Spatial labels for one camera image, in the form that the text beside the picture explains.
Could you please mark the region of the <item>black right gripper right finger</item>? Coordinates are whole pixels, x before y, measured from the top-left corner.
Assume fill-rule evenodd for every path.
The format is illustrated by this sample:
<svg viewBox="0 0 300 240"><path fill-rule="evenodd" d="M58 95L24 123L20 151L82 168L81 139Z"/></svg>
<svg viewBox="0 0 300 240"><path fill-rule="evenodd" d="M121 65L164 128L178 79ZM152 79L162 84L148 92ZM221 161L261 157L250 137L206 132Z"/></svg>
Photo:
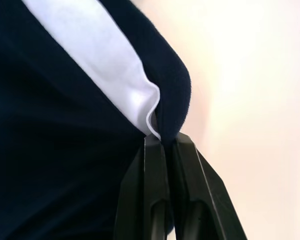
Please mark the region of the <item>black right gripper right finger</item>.
<svg viewBox="0 0 300 240"><path fill-rule="evenodd" d="M178 134L171 163L176 238L247 239L223 180L189 136Z"/></svg>

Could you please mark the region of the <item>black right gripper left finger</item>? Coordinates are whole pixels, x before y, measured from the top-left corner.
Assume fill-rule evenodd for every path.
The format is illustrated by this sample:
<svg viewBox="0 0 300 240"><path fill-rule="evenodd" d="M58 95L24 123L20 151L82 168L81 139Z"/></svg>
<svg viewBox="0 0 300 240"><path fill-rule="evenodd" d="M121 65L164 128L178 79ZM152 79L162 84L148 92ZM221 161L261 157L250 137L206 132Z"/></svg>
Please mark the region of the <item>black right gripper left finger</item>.
<svg viewBox="0 0 300 240"><path fill-rule="evenodd" d="M149 135L121 181L113 239L165 240L169 215L165 152L160 140Z"/></svg>

